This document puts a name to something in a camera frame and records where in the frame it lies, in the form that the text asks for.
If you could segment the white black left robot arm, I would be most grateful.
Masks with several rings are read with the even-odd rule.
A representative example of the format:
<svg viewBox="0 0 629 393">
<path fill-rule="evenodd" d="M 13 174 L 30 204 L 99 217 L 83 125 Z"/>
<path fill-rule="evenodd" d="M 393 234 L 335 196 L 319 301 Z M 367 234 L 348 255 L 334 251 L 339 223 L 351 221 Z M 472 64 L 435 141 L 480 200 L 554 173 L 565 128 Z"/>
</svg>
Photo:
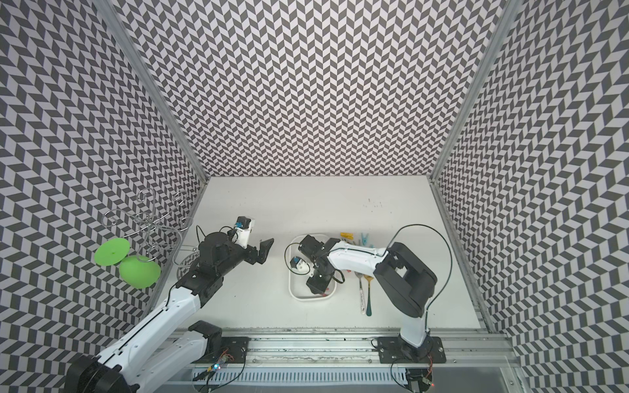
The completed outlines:
<svg viewBox="0 0 629 393">
<path fill-rule="evenodd" d="M 222 330 L 198 321 L 165 350 L 161 344 L 198 312 L 222 287 L 225 276 L 242 262 L 266 262 L 273 239 L 249 245 L 247 229 L 209 234 L 199 256 L 165 299 L 120 340 L 98 355 L 79 355 L 70 364 L 65 392 L 154 392 L 191 363 L 218 355 Z"/>
</svg>

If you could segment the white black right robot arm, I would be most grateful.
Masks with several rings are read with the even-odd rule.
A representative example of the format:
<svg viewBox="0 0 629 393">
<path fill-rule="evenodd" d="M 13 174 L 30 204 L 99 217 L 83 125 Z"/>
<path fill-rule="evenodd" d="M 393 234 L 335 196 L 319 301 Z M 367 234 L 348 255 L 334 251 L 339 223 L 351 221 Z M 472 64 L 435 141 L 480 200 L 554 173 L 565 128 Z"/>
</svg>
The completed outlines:
<svg viewBox="0 0 629 393">
<path fill-rule="evenodd" d="M 339 238 L 321 242 L 306 235 L 297 249 L 311 267 L 306 286 L 323 295 L 340 272 L 361 273 L 374 278 L 389 301 L 406 316 L 400 339 L 408 348 L 419 349 L 429 336 L 426 314 L 434 296 L 437 275 L 406 245 L 393 242 L 386 248 L 352 245 Z"/>
</svg>

